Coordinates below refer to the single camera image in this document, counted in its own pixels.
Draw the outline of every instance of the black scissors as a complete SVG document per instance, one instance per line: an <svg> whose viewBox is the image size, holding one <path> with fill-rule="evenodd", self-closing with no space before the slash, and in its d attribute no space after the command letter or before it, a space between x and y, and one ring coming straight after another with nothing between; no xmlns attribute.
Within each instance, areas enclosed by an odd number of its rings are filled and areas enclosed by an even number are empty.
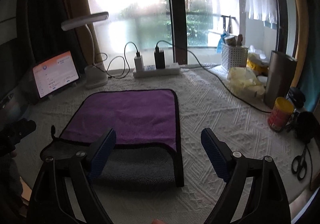
<svg viewBox="0 0 320 224"><path fill-rule="evenodd" d="M302 155L297 155L291 164L291 172L297 175L299 181L303 180L307 174L306 151L307 147L305 146Z"/></svg>

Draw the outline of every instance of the table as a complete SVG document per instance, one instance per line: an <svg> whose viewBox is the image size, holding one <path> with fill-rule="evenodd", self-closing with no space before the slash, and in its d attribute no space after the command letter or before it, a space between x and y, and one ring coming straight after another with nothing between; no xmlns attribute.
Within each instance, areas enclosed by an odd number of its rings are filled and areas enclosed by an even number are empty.
<svg viewBox="0 0 320 224"><path fill-rule="evenodd" d="M69 88L52 100L31 108L30 119L37 123L34 133L24 138L17 147L16 162L25 182L33 187L42 165L39 154L51 140L50 128L55 125L60 134L81 102L99 91L145 90L169 88L179 100L181 148L185 186L164 192L127 192L95 186L97 195L114 223L151 223L154 218L171 223L203 223L224 187L200 142L200 133L210 127L220 141L232 151L246 157L261 159L270 155L279 170L289 202L307 187L308 172L299 182L291 174L291 162L303 151L304 144L293 133L275 133L268 124L268 114L234 98L218 81L203 69L182 69L178 76L134 79L131 73L124 79L111 79L104 87L86 90L83 83ZM313 174L320 170L320 153L314 140L309 144ZM241 216L251 182L247 179L243 196L234 216Z"/></svg>

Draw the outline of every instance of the tablet screen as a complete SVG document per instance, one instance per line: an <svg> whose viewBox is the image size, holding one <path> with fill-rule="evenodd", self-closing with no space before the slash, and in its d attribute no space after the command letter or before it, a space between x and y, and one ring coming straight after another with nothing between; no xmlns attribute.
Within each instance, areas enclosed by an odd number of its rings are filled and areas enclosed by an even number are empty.
<svg viewBox="0 0 320 224"><path fill-rule="evenodd" d="M70 51L35 66L33 75L40 98L79 79Z"/></svg>

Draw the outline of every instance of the power strip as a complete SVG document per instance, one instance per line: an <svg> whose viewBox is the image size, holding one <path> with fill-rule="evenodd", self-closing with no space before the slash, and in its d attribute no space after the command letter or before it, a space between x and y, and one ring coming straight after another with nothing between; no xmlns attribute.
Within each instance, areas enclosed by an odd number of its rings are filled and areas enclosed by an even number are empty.
<svg viewBox="0 0 320 224"><path fill-rule="evenodd" d="M178 74L180 74L180 66L177 62L167 64L164 69L156 69L155 65L147 65L144 67L144 71L137 72L136 69L133 70L133 77L135 78Z"/></svg>

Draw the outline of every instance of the lamp base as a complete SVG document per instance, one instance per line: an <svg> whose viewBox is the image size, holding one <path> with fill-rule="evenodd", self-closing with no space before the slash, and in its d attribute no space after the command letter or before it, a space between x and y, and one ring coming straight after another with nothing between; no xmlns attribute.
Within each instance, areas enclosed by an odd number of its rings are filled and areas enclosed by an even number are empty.
<svg viewBox="0 0 320 224"><path fill-rule="evenodd" d="M88 65L84 68L85 76L87 78L87 82L85 84L87 89L101 87L106 85L108 82L108 75L104 72L105 68L103 62L97 63L95 66Z"/></svg>

